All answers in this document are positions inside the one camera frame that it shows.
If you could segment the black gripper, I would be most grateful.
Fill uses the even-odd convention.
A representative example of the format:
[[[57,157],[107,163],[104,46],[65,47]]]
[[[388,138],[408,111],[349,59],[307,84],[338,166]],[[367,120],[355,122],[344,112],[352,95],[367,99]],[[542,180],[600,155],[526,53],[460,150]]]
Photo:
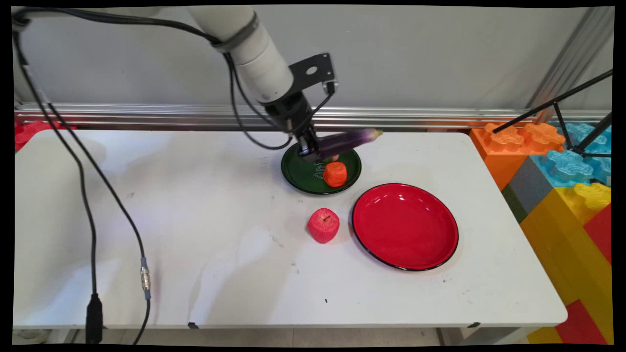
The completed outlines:
[[[320,162],[318,137],[313,127],[315,110],[302,92],[289,94],[275,102],[264,104],[270,121],[288,134],[286,145],[299,142],[298,156],[304,162]]]

